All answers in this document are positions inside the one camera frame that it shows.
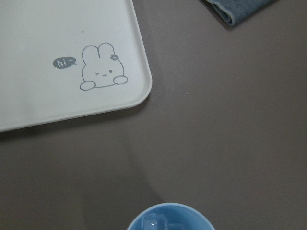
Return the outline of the cream rabbit serving tray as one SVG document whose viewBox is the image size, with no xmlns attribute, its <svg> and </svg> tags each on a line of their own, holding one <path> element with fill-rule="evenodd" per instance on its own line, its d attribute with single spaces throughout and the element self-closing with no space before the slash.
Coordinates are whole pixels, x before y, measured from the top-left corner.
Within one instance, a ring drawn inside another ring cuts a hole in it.
<svg viewBox="0 0 307 230">
<path fill-rule="evenodd" d="M 151 88 L 132 1 L 1 1 L 2 132 L 131 108 Z"/>
</svg>

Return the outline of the grey folded cloth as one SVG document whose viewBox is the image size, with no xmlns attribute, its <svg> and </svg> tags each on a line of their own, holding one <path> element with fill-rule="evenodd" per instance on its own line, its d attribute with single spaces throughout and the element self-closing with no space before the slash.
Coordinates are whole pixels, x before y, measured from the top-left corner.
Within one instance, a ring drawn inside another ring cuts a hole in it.
<svg viewBox="0 0 307 230">
<path fill-rule="evenodd" d="M 274 0 L 206 0 L 205 2 L 213 7 L 227 25 L 235 26 Z"/>
</svg>

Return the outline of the light blue plastic cup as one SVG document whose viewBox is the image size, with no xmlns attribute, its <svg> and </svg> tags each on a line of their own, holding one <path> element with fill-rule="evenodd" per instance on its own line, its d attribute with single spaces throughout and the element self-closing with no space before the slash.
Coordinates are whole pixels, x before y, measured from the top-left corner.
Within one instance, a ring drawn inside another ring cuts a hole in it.
<svg viewBox="0 0 307 230">
<path fill-rule="evenodd" d="M 179 203 L 162 203 L 140 213 L 129 230 L 213 230 L 214 226 L 197 210 Z"/>
</svg>

